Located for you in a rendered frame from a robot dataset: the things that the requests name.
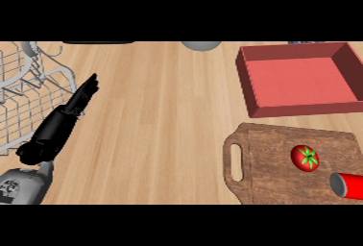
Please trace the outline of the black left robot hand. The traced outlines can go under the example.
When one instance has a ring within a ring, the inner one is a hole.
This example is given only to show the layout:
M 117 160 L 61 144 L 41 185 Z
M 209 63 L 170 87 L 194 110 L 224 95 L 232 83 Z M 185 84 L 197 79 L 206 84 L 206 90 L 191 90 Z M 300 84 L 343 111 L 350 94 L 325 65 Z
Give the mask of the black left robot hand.
M 97 90 L 95 74 L 91 74 L 66 104 L 58 105 L 45 117 L 30 140 L 18 146 L 16 155 L 23 164 L 35 165 L 54 159 Z

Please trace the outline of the brown wooden cutting board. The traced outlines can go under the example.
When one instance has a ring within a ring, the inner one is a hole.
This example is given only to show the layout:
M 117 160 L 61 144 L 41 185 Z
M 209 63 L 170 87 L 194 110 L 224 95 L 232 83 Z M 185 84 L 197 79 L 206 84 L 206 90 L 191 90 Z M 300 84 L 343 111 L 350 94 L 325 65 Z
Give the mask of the brown wooden cutting board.
M 297 145 L 311 147 L 318 156 L 311 172 L 290 160 Z M 224 181 L 246 205 L 363 205 L 363 200 L 334 194 L 328 184 L 334 173 L 363 175 L 363 153 L 350 133 L 243 123 L 224 141 Z

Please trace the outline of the red tomato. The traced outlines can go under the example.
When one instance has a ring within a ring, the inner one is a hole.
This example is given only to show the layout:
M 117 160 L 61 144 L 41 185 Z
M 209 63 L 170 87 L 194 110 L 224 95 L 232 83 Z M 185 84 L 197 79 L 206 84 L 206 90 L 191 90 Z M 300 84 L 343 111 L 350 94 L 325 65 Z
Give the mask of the red tomato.
M 296 145 L 291 148 L 290 161 L 296 168 L 305 172 L 314 171 L 320 164 L 317 152 L 306 145 Z

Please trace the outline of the red cardboard box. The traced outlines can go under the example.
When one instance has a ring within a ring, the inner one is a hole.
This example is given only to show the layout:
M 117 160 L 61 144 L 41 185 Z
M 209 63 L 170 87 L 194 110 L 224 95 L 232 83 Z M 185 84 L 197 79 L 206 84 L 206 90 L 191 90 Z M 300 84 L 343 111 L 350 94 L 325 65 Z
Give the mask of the red cardboard box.
M 241 46 L 235 71 L 252 118 L 363 112 L 363 61 L 345 42 Z

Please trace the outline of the grey round object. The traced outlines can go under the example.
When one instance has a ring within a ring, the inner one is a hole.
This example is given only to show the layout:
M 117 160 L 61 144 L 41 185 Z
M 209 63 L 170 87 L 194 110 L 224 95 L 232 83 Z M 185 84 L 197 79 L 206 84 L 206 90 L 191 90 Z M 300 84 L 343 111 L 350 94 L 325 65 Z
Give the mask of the grey round object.
M 219 44 L 219 41 L 182 41 L 181 44 L 193 51 L 209 51 L 212 50 Z

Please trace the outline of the red can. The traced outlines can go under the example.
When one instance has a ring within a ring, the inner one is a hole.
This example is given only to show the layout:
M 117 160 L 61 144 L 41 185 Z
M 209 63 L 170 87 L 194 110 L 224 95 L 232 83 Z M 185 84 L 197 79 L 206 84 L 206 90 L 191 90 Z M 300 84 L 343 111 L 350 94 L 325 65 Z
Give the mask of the red can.
M 333 173 L 328 178 L 333 193 L 346 199 L 363 200 L 363 176 Z

